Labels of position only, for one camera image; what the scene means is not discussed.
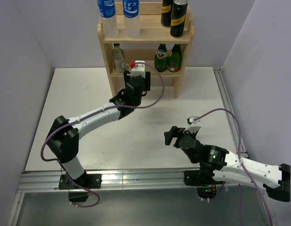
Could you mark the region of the glass bottle green cap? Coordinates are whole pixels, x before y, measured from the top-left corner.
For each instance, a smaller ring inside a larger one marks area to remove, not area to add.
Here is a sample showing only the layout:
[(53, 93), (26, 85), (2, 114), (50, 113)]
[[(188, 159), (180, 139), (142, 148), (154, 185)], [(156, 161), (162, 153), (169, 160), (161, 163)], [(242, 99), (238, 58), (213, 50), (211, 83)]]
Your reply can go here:
[(123, 73), (126, 70), (126, 60), (124, 56), (124, 51), (120, 47), (119, 43), (113, 44), (112, 58), (116, 72)]

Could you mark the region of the black can yellow label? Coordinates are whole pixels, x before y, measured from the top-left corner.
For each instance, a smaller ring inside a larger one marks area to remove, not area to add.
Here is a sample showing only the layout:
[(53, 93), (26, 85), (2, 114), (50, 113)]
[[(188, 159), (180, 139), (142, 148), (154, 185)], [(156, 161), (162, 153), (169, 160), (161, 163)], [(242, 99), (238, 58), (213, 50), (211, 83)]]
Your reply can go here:
[(173, 0), (162, 1), (161, 25), (170, 27)]

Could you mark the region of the clear water bottle blue label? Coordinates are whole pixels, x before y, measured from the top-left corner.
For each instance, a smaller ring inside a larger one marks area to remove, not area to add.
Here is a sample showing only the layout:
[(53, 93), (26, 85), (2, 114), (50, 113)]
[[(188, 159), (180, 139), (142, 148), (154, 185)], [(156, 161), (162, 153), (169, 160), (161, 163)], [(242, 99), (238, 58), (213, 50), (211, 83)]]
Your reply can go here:
[(114, 0), (98, 0), (97, 5), (102, 20), (104, 36), (108, 38), (116, 37), (119, 32)]

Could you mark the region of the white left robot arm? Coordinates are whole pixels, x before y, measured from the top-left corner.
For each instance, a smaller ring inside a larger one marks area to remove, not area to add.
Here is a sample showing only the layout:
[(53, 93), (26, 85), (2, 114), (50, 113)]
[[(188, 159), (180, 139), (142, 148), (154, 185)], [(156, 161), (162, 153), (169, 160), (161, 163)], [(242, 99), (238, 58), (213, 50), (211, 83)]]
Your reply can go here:
[(102, 107), (71, 119), (59, 116), (54, 120), (46, 144), (75, 183), (83, 187), (89, 183), (77, 157), (79, 140), (89, 132), (132, 113), (150, 90), (150, 76), (150, 72), (145, 72), (145, 77), (133, 77), (131, 72), (125, 71), (125, 88)]

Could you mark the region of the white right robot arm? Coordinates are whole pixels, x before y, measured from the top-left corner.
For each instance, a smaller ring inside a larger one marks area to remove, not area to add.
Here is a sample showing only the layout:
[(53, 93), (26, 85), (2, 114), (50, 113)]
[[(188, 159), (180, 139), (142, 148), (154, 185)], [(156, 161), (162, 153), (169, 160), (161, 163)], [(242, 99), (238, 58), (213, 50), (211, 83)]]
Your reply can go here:
[(197, 170), (184, 171), (186, 186), (208, 186), (214, 183), (234, 183), (264, 190), (280, 202), (291, 200), (291, 167), (288, 164), (268, 165), (253, 161), (216, 145), (205, 145), (197, 139), (201, 128), (199, 116), (187, 119), (188, 128), (171, 127), (164, 133), (165, 145), (175, 138), (175, 148), (181, 149)]

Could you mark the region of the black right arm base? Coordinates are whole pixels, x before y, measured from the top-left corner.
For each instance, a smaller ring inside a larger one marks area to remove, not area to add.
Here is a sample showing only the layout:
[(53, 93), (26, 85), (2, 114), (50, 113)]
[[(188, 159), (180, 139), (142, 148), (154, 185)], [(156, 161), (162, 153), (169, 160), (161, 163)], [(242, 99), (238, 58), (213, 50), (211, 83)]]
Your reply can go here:
[(196, 194), (201, 202), (210, 203), (225, 191), (225, 182), (217, 182), (211, 177), (200, 176), (199, 170), (185, 170), (184, 184), (196, 188)]

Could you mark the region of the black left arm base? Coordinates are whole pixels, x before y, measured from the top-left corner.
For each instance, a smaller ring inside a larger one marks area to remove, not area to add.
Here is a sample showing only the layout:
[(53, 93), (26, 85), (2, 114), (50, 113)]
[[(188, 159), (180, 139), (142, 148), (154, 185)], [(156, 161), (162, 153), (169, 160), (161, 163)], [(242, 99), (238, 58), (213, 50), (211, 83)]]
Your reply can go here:
[(86, 172), (73, 182), (67, 174), (60, 176), (58, 185), (59, 190), (69, 190), (68, 200), (73, 204), (84, 203), (89, 197), (89, 191), (86, 189), (99, 189), (101, 187), (101, 174), (87, 174)]

